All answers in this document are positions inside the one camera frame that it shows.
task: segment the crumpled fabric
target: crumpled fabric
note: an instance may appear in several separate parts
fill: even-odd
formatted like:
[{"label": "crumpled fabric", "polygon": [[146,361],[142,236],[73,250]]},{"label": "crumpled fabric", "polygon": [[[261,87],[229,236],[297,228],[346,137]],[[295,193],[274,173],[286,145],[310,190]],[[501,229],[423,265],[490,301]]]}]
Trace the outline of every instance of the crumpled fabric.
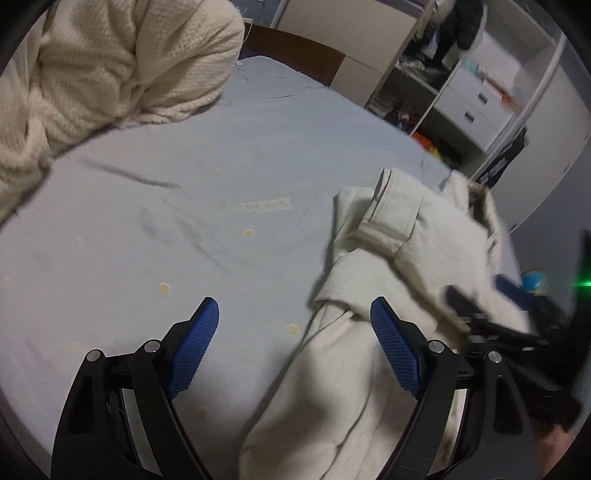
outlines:
[{"label": "crumpled fabric", "polygon": [[243,32],[228,0],[60,0],[0,77],[0,222],[93,132],[212,103]]},{"label": "crumpled fabric", "polygon": [[[486,226],[472,218],[471,188],[452,173],[435,193],[392,169],[375,190],[339,191],[333,266],[316,298],[322,306],[242,446],[241,480],[377,478],[415,406],[369,323],[377,297],[427,339],[457,349],[465,328],[442,303],[441,289],[466,287],[468,272],[469,291],[495,307],[492,320],[528,330],[516,307],[496,308],[490,288],[500,232],[490,195],[483,204]],[[463,400],[456,392],[433,472],[449,462]]]}]

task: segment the orange object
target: orange object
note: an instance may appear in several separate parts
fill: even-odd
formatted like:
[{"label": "orange object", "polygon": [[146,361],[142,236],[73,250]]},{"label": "orange object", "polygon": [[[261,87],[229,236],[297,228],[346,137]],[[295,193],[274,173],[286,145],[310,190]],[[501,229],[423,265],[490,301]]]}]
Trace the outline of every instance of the orange object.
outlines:
[{"label": "orange object", "polygon": [[513,101],[513,98],[511,98],[511,95],[509,95],[509,93],[507,93],[507,91],[502,86],[500,86],[497,82],[487,78],[487,79],[485,79],[484,83],[493,87],[499,93],[499,95],[501,96],[501,103],[503,105],[510,105],[511,104],[511,102]]},{"label": "orange object", "polygon": [[411,136],[417,142],[419,142],[425,150],[430,151],[433,148],[433,142],[431,142],[431,140],[429,140],[427,137],[424,137],[423,135],[418,134],[416,132],[413,133]]}]

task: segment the bed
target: bed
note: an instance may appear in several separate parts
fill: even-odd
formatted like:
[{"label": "bed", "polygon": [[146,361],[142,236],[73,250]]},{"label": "bed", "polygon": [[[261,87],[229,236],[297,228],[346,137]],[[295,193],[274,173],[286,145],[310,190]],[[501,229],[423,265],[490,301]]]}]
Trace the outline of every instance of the bed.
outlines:
[{"label": "bed", "polygon": [[449,173],[405,134],[265,57],[237,62],[222,97],[187,121],[113,129],[63,154],[0,237],[0,407],[29,455],[49,473],[88,350],[132,352],[211,296],[218,331],[174,405],[212,475],[236,478],[240,445],[313,315],[333,198],[373,187],[386,166],[431,187]]}]

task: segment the metal screw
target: metal screw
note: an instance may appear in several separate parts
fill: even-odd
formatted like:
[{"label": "metal screw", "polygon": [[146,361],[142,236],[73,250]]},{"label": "metal screw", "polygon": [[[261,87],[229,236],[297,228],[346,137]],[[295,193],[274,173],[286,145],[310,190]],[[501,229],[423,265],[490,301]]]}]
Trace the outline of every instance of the metal screw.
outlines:
[{"label": "metal screw", "polygon": [[89,362],[96,362],[100,358],[100,350],[91,350],[86,354],[86,359]]},{"label": "metal screw", "polygon": [[441,353],[445,350],[445,345],[443,345],[439,340],[432,340],[429,342],[429,350],[435,353]]},{"label": "metal screw", "polygon": [[501,357],[501,354],[499,352],[495,352],[494,350],[492,352],[488,352],[488,359],[497,364],[499,363],[501,360],[503,360],[503,357]]},{"label": "metal screw", "polygon": [[150,340],[144,345],[144,350],[146,350],[148,353],[157,352],[159,348],[160,342],[158,340]]}]

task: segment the blue object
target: blue object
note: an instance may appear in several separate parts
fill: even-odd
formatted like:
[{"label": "blue object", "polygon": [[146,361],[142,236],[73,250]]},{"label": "blue object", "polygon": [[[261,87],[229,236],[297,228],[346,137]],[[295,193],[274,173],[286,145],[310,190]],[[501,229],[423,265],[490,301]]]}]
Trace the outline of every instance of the blue object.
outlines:
[{"label": "blue object", "polygon": [[421,387],[418,359],[380,299],[371,304],[371,326],[400,386],[417,397]]},{"label": "blue object", "polygon": [[469,58],[462,59],[461,65],[464,70],[469,71],[474,77],[478,77],[478,64],[474,60]]},{"label": "blue object", "polygon": [[534,301],[534,296],[531,293],[525,291],[522,287],[518,287],[504,275],[495,277],[495,285],[496,289],[515,303],[520,310],[526,312],[530,310]]},{"label": "blue object", "polygon": [[209,300],[181,343],[170,365],[166,390],[171,399],[188,389],[219,323],[219,307]]},{"label": "blue object", "polygon": [[528,270],[522,276],[522,288],[534,295],[547,295],[546,273],[543,270]]}]

